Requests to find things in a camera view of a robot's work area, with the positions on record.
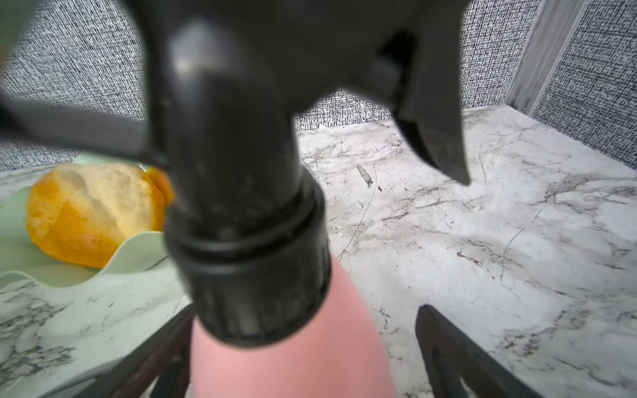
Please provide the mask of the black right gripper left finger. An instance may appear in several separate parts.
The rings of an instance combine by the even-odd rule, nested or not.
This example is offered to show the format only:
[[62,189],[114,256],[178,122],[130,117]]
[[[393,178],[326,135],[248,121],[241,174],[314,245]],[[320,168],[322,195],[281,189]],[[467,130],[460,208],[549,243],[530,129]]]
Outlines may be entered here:
[[183,398],[190,383],[190,353],[194,310],[188,305],[77,395],[80,398]]

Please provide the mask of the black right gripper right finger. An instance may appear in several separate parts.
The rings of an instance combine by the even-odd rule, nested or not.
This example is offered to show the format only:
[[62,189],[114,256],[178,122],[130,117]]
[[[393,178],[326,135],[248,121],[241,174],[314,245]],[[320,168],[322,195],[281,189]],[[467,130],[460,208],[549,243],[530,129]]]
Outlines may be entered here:
[[415,332],[435,397],[541,398],[433,306],[419,308]]

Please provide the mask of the opaque pink spray bottle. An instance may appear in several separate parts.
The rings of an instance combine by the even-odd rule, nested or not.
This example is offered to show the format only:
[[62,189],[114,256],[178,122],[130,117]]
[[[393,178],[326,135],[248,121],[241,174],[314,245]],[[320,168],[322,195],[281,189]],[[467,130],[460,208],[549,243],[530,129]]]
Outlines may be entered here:
[[289,338],[237,348],[192,327],[195,397],[393,397],[388,356],[371,311],[346,270],[332,281],[318,313]]

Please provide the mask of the black spray nozzle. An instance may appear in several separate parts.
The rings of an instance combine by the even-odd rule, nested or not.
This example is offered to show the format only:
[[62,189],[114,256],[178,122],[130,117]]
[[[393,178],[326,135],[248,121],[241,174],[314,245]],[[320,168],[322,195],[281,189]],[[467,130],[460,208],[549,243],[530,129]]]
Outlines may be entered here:
[[166,244],[204,328],[255,348],[320,309],[325,202],[295,114],[343,87],[388,107],[411,148],[461,184],[465,1],[127,1],[149,121],[1,98],[1,132],[159,166]]

